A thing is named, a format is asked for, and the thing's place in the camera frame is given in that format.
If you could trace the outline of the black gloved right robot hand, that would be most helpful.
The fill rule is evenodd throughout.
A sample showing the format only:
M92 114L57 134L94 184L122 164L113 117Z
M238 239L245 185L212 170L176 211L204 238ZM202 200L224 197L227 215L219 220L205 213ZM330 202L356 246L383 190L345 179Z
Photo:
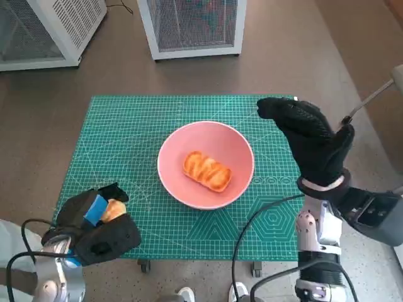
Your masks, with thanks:
M342 176L355 137L352 125L334 132L320 109L306 101L264 98L257 107L259 117L273 120L286 136L304 179L326 187Z

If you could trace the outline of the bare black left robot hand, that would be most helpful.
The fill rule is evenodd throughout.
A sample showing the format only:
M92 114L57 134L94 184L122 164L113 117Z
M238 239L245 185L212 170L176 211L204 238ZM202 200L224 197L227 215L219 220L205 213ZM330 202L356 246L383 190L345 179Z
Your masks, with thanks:
M127 193L116 182L98 188L83 191L69 198L61 207L54 232L56 234L79 237L112 220L112 208L115 202L125 204Z

